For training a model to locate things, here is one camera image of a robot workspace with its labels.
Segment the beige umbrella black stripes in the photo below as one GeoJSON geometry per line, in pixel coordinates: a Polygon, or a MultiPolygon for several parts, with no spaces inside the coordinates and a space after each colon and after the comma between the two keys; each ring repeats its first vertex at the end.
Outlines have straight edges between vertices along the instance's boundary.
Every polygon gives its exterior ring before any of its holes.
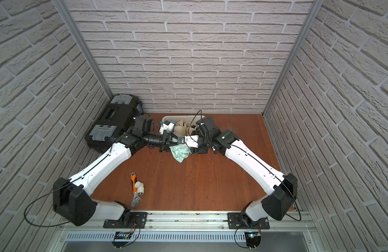
{"type": "Polygon", "coordinates": [[[186,117],[183,117],[180,121],[177,122],[174,128],[174,135],[178,137],[190,136],[195,127],[192,127],[190,122],[186,122],[186,117]]]}

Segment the mint green umbrella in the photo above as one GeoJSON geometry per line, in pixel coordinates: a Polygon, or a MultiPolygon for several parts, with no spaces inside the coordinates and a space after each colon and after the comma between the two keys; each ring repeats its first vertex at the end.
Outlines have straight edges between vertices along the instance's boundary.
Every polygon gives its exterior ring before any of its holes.
{"type": "Polygon", "coordinates": [[[182,163],[192,153],[190,147],[186,144],[171,146],[170,151],[179,163],[182,163]]]}

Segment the white plastic storage box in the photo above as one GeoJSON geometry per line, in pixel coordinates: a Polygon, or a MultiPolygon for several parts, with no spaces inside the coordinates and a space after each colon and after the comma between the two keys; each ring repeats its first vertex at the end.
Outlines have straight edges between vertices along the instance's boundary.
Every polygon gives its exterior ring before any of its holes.
{"type": "Polygon", "coordinates": [[[201,115],[169,115],[163,117],[162,122],[175,122],[172,133],[178,137],[188,137],[197,134],[197,122],[204,118],[201,115]]]}

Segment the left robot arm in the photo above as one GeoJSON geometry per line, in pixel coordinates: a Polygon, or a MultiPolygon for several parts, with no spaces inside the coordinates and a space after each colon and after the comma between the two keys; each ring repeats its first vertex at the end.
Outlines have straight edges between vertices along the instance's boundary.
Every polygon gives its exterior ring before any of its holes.
{"type": "Polygon", "coordinates": [[[184,143],[173,133],[163,130],[151,134],[152,118],[140,115],[132,129],[121,135],[111,147],[79,173],[68,179],[59,178],[53,184],[53,210],[68,223],[81,226],[91,219],[118,220],[126,208],[120,203],[94,201],[91,195],[99,184],[120,164],[131,158],[144,147],[168,151],[171,146],[184,143]]]}

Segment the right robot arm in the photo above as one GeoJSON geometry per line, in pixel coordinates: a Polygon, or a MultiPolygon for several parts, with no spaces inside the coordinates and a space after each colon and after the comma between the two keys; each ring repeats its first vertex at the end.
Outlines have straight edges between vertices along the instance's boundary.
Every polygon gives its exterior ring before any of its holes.
{"type": "Polygon", "coordinates": [[[241,219],[245,226],[251,226],[262,218],[282,220],[292,206],[297,206],[298,179],[291,173],[276,170],[254,152],[232,131],[221,131],[213,119],[205,117],[196,122],[201,132],[199,146],[219,152],[239,165],[264,190],[266,195],[250,202],[242,211],[241,219]]]}

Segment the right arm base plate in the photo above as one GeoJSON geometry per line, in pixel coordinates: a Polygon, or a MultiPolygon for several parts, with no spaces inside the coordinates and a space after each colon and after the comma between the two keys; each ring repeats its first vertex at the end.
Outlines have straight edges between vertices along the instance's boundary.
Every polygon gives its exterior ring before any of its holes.
{"type": "Polygon", "coordinates": [[[261,218],[258,221],[253,221],[248,217],[245,217],[242,213],[239,212],[229,212],[227,213],[227,223],[228,227],[231,230],[236,230],[240,228],[252,229],[252,230],[269,230],[270,225],[268,218],[261,218]]]}

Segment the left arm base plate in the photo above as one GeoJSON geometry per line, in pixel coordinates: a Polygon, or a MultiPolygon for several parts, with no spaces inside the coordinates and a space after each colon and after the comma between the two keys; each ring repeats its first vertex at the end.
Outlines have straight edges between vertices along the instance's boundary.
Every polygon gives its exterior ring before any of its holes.
{"type": "Polygon", "coordinates": [[[134,225],[145,227],[147,212],[131,212],[126,210],[118,220],[106,219],[103,228],[132,228],[134,225]]]}

